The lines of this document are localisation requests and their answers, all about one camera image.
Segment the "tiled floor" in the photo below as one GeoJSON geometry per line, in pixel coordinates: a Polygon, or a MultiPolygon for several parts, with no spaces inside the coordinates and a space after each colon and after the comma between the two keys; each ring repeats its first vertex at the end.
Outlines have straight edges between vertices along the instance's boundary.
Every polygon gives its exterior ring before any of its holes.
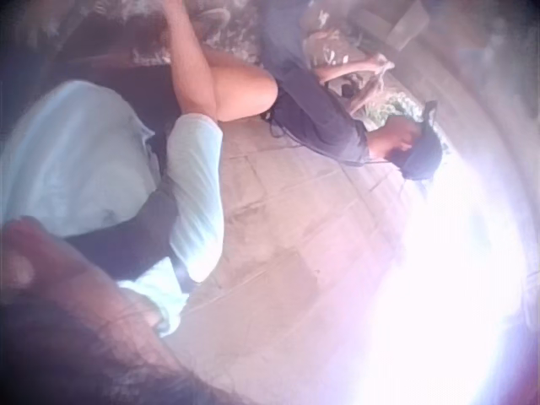
{"type": "Polygon", "coordinates": [[[418,196],[400,193],[389,165],[342,168],[258,119],[224,133],[223,258],[168,343],[203,378],[260,403],[346,403],[366,311],[418,196]]]}

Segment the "light blue shirt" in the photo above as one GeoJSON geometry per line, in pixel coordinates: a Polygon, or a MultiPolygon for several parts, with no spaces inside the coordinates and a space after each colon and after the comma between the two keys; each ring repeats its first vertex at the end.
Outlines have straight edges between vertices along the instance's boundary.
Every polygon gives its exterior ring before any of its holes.
{"type": "MultiPolygon", "coordinates": [[[[4,146],[2,223],[29,215],[66,237],[133,217],[159,183],[157,159],[145,144],[152,135],[114,91],[80,81],[62,84],[22,117],[4,146]]],[[[187,114],[167,143],[167,170],[181,213],[170,243],[198,283],[213,271],[223,248],[222,140],[213,120],[187,114]]],[[[169,258],[119,285],[157,305],[162,336],[178,327],[187,294],[169,258]]]]}

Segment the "black cap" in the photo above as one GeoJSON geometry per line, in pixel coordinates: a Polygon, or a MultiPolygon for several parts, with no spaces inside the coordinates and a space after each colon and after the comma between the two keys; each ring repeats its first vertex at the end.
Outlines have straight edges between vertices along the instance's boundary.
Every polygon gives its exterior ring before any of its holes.
{"type": "Polygon", "coordinates": [[[407,151],[396,150],[389,161],[396,165],[406,180],[428,180],[433,177],[442,161],[442,145],[430,124],[435,119],[436,101],[429,101],[422,114],[422,133],[407,151]]]}

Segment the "white sleeve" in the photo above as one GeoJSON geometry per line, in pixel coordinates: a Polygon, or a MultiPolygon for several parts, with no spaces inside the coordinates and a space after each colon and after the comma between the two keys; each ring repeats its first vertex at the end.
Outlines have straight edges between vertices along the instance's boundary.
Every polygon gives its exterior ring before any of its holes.
{"type": "Polygon", "coordinates": [[[197,283],[213,271],[223,251],[222,140],[218,125],[202,114],[181,116],[167,140],[167,174],[180,213],[170,245],[197,283]]]}

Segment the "dark clothing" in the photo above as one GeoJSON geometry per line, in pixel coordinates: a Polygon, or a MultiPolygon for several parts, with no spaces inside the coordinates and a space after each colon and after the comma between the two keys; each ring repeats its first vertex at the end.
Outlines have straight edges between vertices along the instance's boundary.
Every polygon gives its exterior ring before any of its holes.
{"type": "Polygon", "coordinates": [[[270,120],[319,154],[362,165],[368,157],[364,125],[319,83],[305,60],[300,17],[308,4],[274,0],[261,6],[261,61],[279,87],[270,120]]]}

